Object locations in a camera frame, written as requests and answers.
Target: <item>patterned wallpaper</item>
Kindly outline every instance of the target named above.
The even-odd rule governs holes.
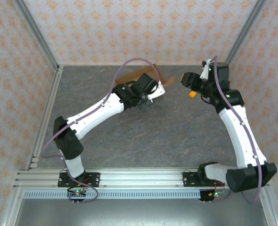
[[[278,168],[278,0],[269,0],[231,65],[259,147]],[[278,172],[272,179],[278,197]]]
[[[256,0],[25,0],[59,64],[224,61]]]
[[[0,221],[34,143],[53,70],[12,0],[0,0]]]

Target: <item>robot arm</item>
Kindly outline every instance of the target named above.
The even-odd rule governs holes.
[[[247,126],[257,152],[256,156],[253,154],[252,146],[243,126],[241,126],[238,118],[229,109],[218,92],[214,80],[214,65],[210,63],[210,60],[207,60],[203,62],[203,67],[204,70],[201,75],[185,73],[181,78],[181,82],[183,86],[191,88],[193,91],[193,95],[191,94],[190,96],[193,97],[196,93],[200,93],[203,97],[209,98],[210,104],[215,107],[231,138],[236,154],[237,168],[222,166],[216,162],[201,164],[198,169],[200,179],[224,182],[228,184],[233,192],[256,188],[258,171],[255,159],[258,158],[262,169],[262,186],[266,185],[277,172],[277,168],[274,163],[267,163],[265,156],[257,145],[247,120],[246,109],[240,92],[235,89],[230,89],[229,67],[224,63],[218,63],[217,72],[219,84],[224,95]]]
[[[73,178],[81,176],[85,170],[83,168],[80,154],[83,146],[80,140],[95,126],[104,120],[118,114],[128,108],[138,106],[140,109],[150,106],[153,99],[165,93],[160,82],[156,82],[149,75],[143,74],[138,81],[131,81],[131,86],[126,83],[118,84],[113,90],[106,103],[88,117],[71,125],[60,134],[54,141],[58,149],[62,152],[67,168]],[[94,104],[83,112],[69,117],[66,120],[62,116],[54,122],[53,134],[57,133],[65,125],[76,121],[80,117],[92,112],[104,102],[105,98]]]

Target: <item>floor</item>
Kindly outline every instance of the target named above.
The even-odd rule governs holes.
[[[121,75],[141,66],[127,66]],[[118,66],[65,66],[53,105],[44,144],[52,137],[55,118],[73,116],[102,99]],[[198,167],[217,161],[236,165],[236,156],[223,122],[211,105],[179,82],[200,66],[159,66],[166,80],[176,76],[166,94],[144,110],[137,107],[114,115],[82,140],[85,167]],[[54,142],[48,154],[58,153]],[[38,167],[62,167],[60,159],[40,159]]]

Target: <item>brown cardboard piece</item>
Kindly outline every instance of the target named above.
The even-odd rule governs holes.
[[[159,68],[154,64],[154,67],[157,69],[158,73],[159,73],[159,79],[162,83],[162,85],[164,87],[167,87],[167,86],[170,86],[172,85],[175,80],[176,80],[176,77],[171,77],[167,82],[165,80],[165,78],[163,77],[161,71],[159,70]],[[142,75],[142,74],[148,74],[150,77],[152,77],[153,79],[155,79],[156,81],[159,81],[158,80],[158,76],[157,74],[155,73],[155,71],[153,70],[153,68],[151,66],[147,66],[147,67],[144,67],[144,68],[141,68],[135,72],[132,72],[130,74],[127,74],[127,75],[124,75],[118,79],[115,80],[116,84],[121,84],[121,83],[125,83],[125,82],[128,82],[128,81],[137,81],[139,79],[139,77]]]

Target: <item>cable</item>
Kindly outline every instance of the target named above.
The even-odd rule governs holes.
[[[97,191],[96,188],[94,188],[93,186],[91,185],[88,185],[88,184],[84,184],[78,180],[76,180],[75,178],[72,177],[71,173],[69,172],[68,170],[68,167],[67,167],[67,164],[65,162],[65,158],[64,158],[64,155],[61,153],[61,154],[54,154],[54,155],[50,155],[50,156],[46,156],[45,155],[45,152],[46,152],[46,149],[49,147],[49,145],[51,144],[51,142],[56,138],[58,137],[63,131],[65,131],[66,129],[68,129],[70,126],[74,125],[75,123],[79,122],[80,120],[90,116],[91,114],[95,113],[96,111],[98,111],[105,103],[106,101],[110,98],[110,95],[111,95],[111,91],[112,89],[114,88],[114,85],[115,85],[115,80],[117,78],[117,76],[119,75],[120,71],[122,70],[122,68],[127,65],[128,63],[132,62],[132,61],[135,61],[135,60],[139,60],[139,61],[144,61],[146,63],[148,63],[152,68],[153,70],[155,71],[155,73],[157,74],[157,77],[158,77],[158,80],[160,82],[160,76],[159,76],[159,73],[157,71],[157,69],[155,68],[155,66],[148,60],[145,60],[143,58],[132,58],[130,60],[127,60],[124,64],[122,64],[120,66],[120,68],[116,71],[115,75],[114,75],[114,78],[112,80],[112,83],[111,83],[111,88],[107,94],[107,96],[105,97],[104,101],[97,107],[95,108],[94,110],[90,111],[89,113],[79,117],[78,119],[76,119],[75,121],[71,122],[70,124],[67,124],[66,126],[64,126],[62,129],[60,129],[57,133],[55,133],[51,139],[45,144],[43,150],[41,151],[40,153],[40,156],[43,158],[43,159],[46,159],[46,158],[53,158],[53,157],[61,157],[63,162],[64,162],[64,167],[65,167],[65,171],[67,172],[67,174],[69,175],[69,177],[71,178],[71,180],[73,180],[74,182],[76,182],[77,184],[81,184],[85,187],[88,187],[88,188],[92,188],[95,192],[96,192],[96,196],[92,199],[89,199],[89,200],[85,200],[85,201],[82,201],[80,203],[87,203],[87,202],[91,202],[91,201],[94,201],[95,199],[97,199],[98,195],[99,195],[99,192]],[[69,201],[74,203],[74,201],[71,199],[71,196],[72,196],[72,193],[71,195],[69,196]]]
[[[259,198],[259,194],[261,191],[261,186],[262,186],[262,170],[261,170],[261,165],[260,165],[260,161],[258,159],[258,155],[256,152],[256,148],[252,139],[252,136],[250,134],[250,132],[248,131],[248,128],[246,127],[245,123],[243,122],[242,118],[239,116],[239,114],[236,112],[236,110],[233,108],[233,106],[230,104],[230,102],[228,101],[228,99],[225,97],[225,95],[223,94],[222,88],[219,85],[219,81],[218,81],[218,74],[217,74],[217,56],[214,56],[214,58],[212,59],[212,62],[214,62],[214,77],[215,77],[215,83],[217,86],[217,89],[221,95],[221,97],[223,98],[223,100],[225,101],[225,103],[228,105],[228,107],[231,109],[231,111],[235,114],[235,116],[237,117],[237,119],[240,121],[240,124],[243,126],[246,135],[248,137],[248,140],[252,146],[252,150],[253,150],[253,154],[255,156],[255,160],[257,163],[257,168],[258,168],[258,187],[257,187],[257,193],[255,198],[253,199],[253,201],[249,201],[246,196],[244,195],[244,193],[242,192],[242,195],[244,197],[244,199],[248,202],[248,203],[256,203],[256,201]]]
[[[200,98],[201,98],[201,100],[204,101],[206,104],[208,104],[208,105],[211,104],[210,102],[206,101],[206,100],[203,98],[203,95],[200,95]]]
[[[217,188],[217,184],[220,184],[225,190],[225,187],[224,187],[223,183],[221,183],[220,181],[215,180],[214,183],[215,183],[215,189]]]

